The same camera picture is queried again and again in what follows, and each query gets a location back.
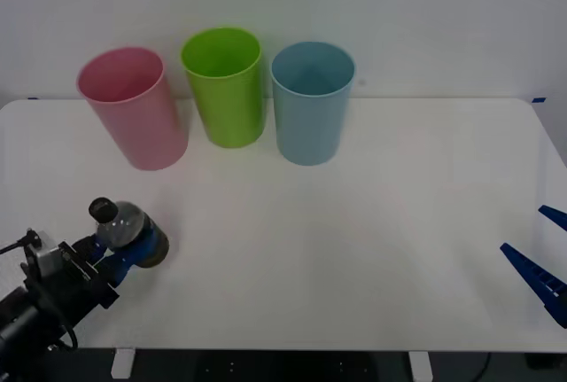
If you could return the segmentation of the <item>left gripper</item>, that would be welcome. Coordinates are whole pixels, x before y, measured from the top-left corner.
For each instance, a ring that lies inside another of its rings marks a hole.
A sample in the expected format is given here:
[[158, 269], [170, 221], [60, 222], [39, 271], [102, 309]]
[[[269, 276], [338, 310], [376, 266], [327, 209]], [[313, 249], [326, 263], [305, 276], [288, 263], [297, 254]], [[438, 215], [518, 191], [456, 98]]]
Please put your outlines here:
[[[108, 309], [119, 298], [116, 288], [134, 265], [150, 256], [152, 246], [129, 246], [109, 255], [105, 251], [95, 234], [72, 247], [67, 242], [25, 246], [25, 287], [40, 308], [52, 313], [55, 308], [75, 327], [97, 304]], [[84, 259], [90, 259], [93, 276]]]

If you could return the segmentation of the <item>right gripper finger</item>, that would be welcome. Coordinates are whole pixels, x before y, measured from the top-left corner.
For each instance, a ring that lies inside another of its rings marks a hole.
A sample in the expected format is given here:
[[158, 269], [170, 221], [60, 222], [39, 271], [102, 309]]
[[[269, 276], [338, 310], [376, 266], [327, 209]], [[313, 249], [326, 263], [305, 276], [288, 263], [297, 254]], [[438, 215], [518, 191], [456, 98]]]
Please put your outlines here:
[[534, 261], [504, 243], [500, 247], [510, 264], [543, 303], [545, 310], [563, 328], [566, 327], [566, 283]]
[[541, 206], [538, 212], [563, 230], [567, 230], [567, 214], [565, 212], [545, 205]]

